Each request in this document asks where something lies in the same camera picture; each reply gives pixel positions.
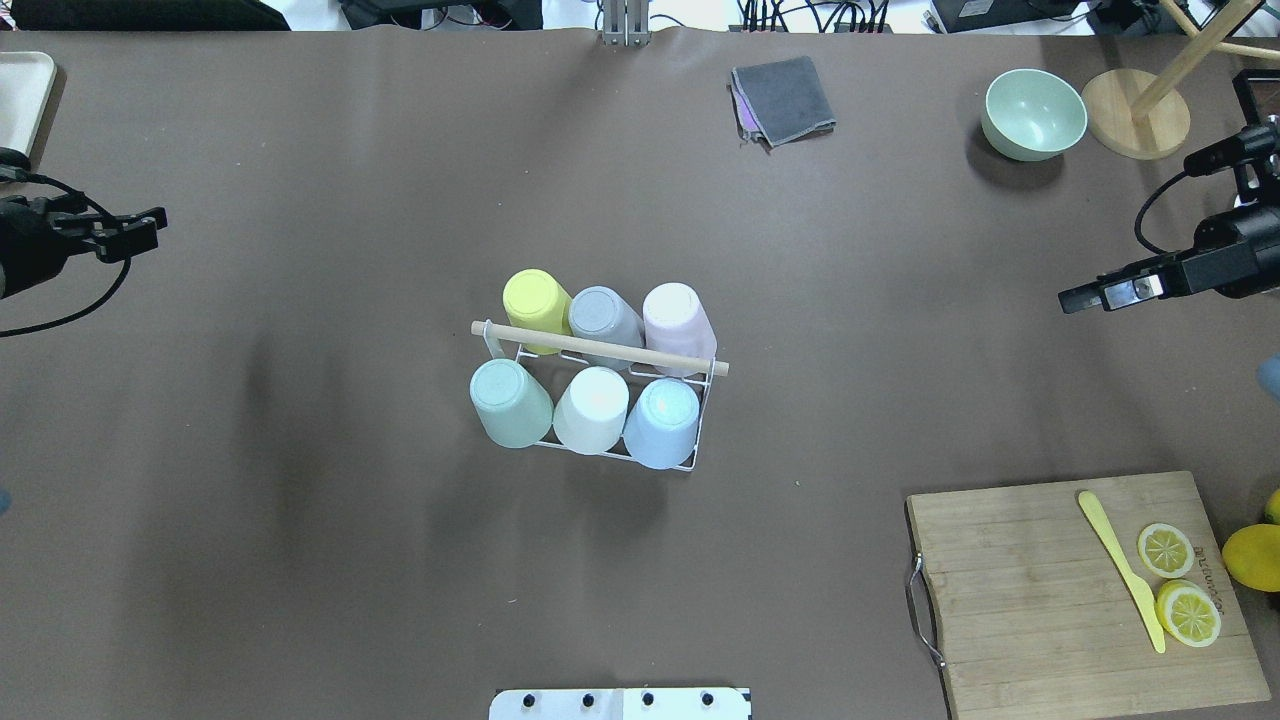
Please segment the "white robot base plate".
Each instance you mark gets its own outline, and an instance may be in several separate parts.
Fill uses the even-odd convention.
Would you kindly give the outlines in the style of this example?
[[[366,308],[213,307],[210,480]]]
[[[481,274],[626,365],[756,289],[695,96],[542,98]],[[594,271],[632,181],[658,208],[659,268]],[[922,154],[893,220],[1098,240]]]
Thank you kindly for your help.
[[[630,687],[507,689],[492,700],[489,719],[751,719],[749,689],[733,687]]]

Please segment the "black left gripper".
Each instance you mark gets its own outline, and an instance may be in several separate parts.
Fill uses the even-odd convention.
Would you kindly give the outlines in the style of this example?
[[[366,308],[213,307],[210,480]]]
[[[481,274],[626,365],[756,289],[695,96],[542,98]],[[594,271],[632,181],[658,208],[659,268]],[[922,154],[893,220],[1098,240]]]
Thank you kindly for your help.
[[[1,201],[3,297],[29,290],[56,277],[69,258],[88,252],[84,234],[64,234],[54,222],[88,210],[83,195],[52,199],[6,196]],[[101,263],[123,263],[159,247],[159,232],[168,227],[165,208],[113,217],[90,234]]]

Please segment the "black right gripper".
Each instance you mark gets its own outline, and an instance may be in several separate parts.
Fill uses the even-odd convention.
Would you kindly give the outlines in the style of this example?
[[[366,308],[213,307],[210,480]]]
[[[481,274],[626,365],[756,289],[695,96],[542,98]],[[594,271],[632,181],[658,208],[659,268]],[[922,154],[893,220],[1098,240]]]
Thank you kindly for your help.
[[[1181,256],[1158,255],[1130,263],[1059,293],[1065,314],[1089,307],[1115,311],[1151,300],[1213,290],[1244,299],[1279,287],[1279,210],[1248,205],[1202,220]]]

